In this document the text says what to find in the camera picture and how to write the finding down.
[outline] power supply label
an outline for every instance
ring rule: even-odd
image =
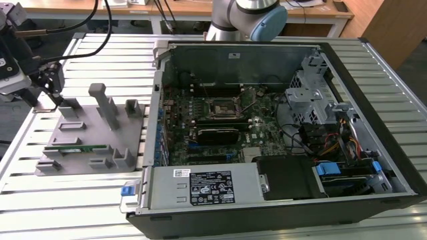
[[[193,206],[235,203],[232,172],[192,172],[189,174],[189,203]]]

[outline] metal slotted table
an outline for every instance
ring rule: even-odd
[[[67,55],[92,52],[105,35],[72,39]],[[116,104],[137,99],[149,104],[153,73],[152,47],[156,40],[201,40],[193,35],[129,35],[111,37],[96,56],[64,64],[63,95],[84,105],[91,83],[107,85]],[[427,110],[370,44],[358,39],[277,38],[283,42],[328,42],[416,169],[427,179]],[[144,126],[148,122],[145,108]],[[29,113],[0,162],[0,239],[145,239],[120,213],[120,188],[141,173],[44,176],[33,175],[41,150],[57,123],[59,113]],[[144,152],[145,130],[139,152]],[[137,159],[141,168],[143,156]],[[395,209],[355,224],[200,237],[197,239],[426,239],[427,205]]]

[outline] green circuit board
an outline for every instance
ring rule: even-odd
[[[171,89],[165,92],[165,126],[168,138],[169,166],[209,164],[209,162],[191,162],[189,157],[227,156],[227,163],[244,163],[243,149],[259,147],[263,156],[285,155],[287,148],[273,116],[277,104],[277,94],[267,93],[257,96],[260,87],[244,88],[235,98],[192,97],[183,90]],[[247,131],[239,132],[237,141],[228,145],[199,145],[191,139],[192,121],[207,119],[212,115],[215,101],[228,101],[236,105],[237,115],[251,122]]]

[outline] floor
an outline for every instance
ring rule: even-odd
[[[57,21],[37,20],[37,26],[47,29],[57,28]],[[65,25],[76,24],[75,21],[67,20]],[[152,28],[148,21],[139,21],[139,27],[131,25],[129,21],[119,21],[119,27],[113,28],[115,34],[151,34]],[[201,34],[201,31],[195,31],[193,24],[179,22],[179,27],[185,34]],[[43,57],[60,56],[68,46],[73,34],[88,32],[85,26],[80,27],[73,32],[51,35],[43,38],[43,46],[33,52]],[[427,104],[426,80],[427,80],[427,42],[422,42],[396,73],[420,98]],[[12,141],[23,124],[25,116],[29,112],[29,107],[23,101],[3,102],[0,100],[0,140]],[[5,154],[8,145],[0,143],[0,157]]]

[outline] motherboard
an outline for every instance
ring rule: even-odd
[[[248,163],[287,154],[276,123],[279,93],[265,86],[164,90],[168,165]]]

